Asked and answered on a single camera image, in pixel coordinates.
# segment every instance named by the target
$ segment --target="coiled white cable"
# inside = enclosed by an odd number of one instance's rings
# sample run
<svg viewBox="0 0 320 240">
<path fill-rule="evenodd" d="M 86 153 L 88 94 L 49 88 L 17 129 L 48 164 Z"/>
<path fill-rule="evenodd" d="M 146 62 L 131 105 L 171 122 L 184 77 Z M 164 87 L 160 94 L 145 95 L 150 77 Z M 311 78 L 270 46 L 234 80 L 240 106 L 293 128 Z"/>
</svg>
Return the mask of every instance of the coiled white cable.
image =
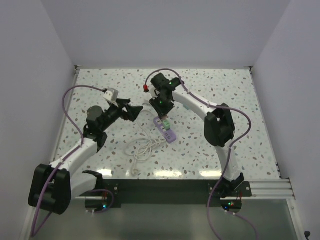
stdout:
<svg viewBox="0 0 320 240">
<path fill-rule="evenodd" d="M 155 117 L 155 115 L 149 110 L 142 110 L 141 113 L 143 112 L 150 113 L 152 116 Z M 151 138 L 148 132 L 140 125 L 140 123 L 138 122 L 138 119 L 136 120 L 136 124 L 141 128 L 142 131 L 144 131 L 147 137 L 140 137 L 132 140 L 127 144 L 127 147 L 123 151 L 124 154 L 128 156 L 132 156 L 134 158 L 133 165 L 131 167 L 131 174 L 133 176 L 136 176 L 140 172 L 140 170 L 137 168 L 137 164 L 146 162 L 150 158 L 151 153 L 154 149 L 160 147 L 163 143 L 167 142 L 163 137 Z M 146 141 L 146 143 L 138 146 L 133 153 L 127 153 L 127 149 L 133 143 L 138 143 L 138 141 Z"/>
</svg>

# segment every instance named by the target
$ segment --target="white speckled tabletop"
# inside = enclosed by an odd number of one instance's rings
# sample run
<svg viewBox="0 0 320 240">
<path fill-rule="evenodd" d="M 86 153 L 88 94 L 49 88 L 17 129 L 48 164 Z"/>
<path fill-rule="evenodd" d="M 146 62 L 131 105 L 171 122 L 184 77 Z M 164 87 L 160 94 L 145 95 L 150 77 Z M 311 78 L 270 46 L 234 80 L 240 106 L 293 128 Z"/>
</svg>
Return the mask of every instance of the white speckled tabletop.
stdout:
<svg viewBox="0 0 320 240">
<path fill-rule="evenodd" d="M 153 69 L 81 69 L 77 85 L 90 85 L 99 88 L 114 88 L 119 91 L 119 98 L 131 99 L 132 105 L 144 103 L 144 80 Z M 247 113 L 252 120 L 252 130 L 243 140 L 236 143 L 236 159 L 247 180 L 279 179 L 276 159 L 268 138 L 261 109 L 258 103 L 252 78 L 247 69 L 178 69 L 185 84 L 191 91 L 217 103 L 226 103 L 230 107 Z M 173 73 L 163 74 L 172 79 Z M 80 129 L 86 124 L 88 108 L 98 105 L 108 108 L 109 105 L 102 93 L 88 88 L 75 89 L 69 108 L 69 114 Z M 90 158 L 73 176 L 81 177 L 82 171 L 90 169 L 98 171 L 104 178 L 114 179 L 218 179 L 221 166 L 213 146 L 204 137 L 204 122 L 181 104 L 169 113 L 171 129 L 176 133 L 177 140 L 172 144 L 164 143 L 156 149 L 150 159 L 139 163 L 139 175 L 131 174 L 133 159 L 124 154 L 127 143 L 143 137 L 143 131 L 134 122 L 119 119 L 107 129 L 108 139 L 104 148 Z M 156 112 L 147 105 L 144 109 Z M 247 120 L 236 112 L 232 113 L 235 123 L 235 137 L 245 132 Z M 139 123 L 150 132 L 151 136 L 159 137 L 153 116 L 142 112 Z M 72 124 L 67 121 L 62 132 L 55 159 L 70 150 L 80 135 Z"/>
</svg>

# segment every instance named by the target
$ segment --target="gray floor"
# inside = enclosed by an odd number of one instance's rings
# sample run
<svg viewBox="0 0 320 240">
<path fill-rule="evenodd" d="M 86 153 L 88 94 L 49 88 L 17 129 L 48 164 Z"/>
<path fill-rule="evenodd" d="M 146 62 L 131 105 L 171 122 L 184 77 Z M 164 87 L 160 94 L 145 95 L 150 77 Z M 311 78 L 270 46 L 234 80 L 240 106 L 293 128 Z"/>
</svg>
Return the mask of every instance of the gray floor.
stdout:
<svg viewBox="0 0 320 240">
<path fill-rule="evenodd" d="M 241 215 L 256 226 L 260 240 L 296 240 L 285 200 L 246 200 Z M 224 240 L 254 240 L 241 219 L 211 209 L 212 221 Z M 52 215 L 36 240 L 212 240 L 203 205 L 123 205 L 103 214 L 85 213 L 75 200 L 63 215 Z"/>
</svg>

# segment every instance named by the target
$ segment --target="white wall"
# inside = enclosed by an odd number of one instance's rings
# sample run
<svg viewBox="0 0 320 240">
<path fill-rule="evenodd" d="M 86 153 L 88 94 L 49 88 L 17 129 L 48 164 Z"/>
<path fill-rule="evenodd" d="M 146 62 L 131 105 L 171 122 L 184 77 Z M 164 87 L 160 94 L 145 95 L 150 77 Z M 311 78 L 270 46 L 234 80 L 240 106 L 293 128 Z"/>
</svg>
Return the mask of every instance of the white wall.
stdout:
<svg viewBox="0 0 320 240">
<path fill-rule="evenodd" d="M 320 1 L 292 0 L 253 68 L 280 170 L 320 239 Z"/>
<path fill-rule="evenodd" d="M 73 64 L 39 0 L 0 1 L 0 239 L 19 238 L 36 166 L 47 163 Z"/>
<path fill-rule="evenodd" d="M 86 67 L 242 68 L 290 0 L 42 0 L 72 61 Z"/>
</svg>

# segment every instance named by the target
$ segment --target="speckled table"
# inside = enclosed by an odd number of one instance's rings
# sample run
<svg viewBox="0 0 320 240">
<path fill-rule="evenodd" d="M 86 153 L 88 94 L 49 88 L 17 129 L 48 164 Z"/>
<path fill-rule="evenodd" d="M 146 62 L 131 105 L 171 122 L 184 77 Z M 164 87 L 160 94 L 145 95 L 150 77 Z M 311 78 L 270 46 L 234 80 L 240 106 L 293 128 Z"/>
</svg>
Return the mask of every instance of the speckled table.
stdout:
<svg viewBox="0 0 320 240">
<path fill-rule="evenodd" d="M 131 99 L 132 105 L 144 103 L 143 84 L 152 69 L 81 69 L 77 85 L 91 85 L 99 88 L 119 90 L 119 98 Z M 256 92 L 249 70 L 223 69 L 178 69 L 191 91 L 214 103 L 226 103 L 230 107 L 246 112 L 252 120 L 249 135 L 239 141 L 235 148 L 236 159 L 247 180 L 279 179 L 277 162 L 268 138 Z M 163 72 L 168 78 L 173 73 Z M 75 89 L 69 108 L 72 119 L 80 126 L 86 123 L 89 107 L 108 104 L 98 91 L 88 88 Z M 136 123 L 118 120 L 107 130 L 108 139 L 104 148 L 90 158 L 74 175 L 79 178 L 82 171 L 98 171 L 104 178 L 114 179 L 218 179 L 221 166 L 215 148 L 204 138 L 204 123 L 190 110 L 176 103 L 169 113 L 171 128 L 177 135 L 172 144 L 163 144 L 152 153 L 145 163 L 137 165 L 139 175 L 131 174 L 133 159 L 124 154 L 128 142 L 145 134 Z M 150 106 L 145 109 L 154 111 Z M 232 113 L 235 122 L 235 136 L 248 127 L 247 120 L 238 113 Z M 143 112 L 137 119 L 152 137 L 161 134 L 153 123 L 153 116 Z M 55 159 L 64 155 L 79 140 L 80 135 L 66 122 Z"/>
</svg>

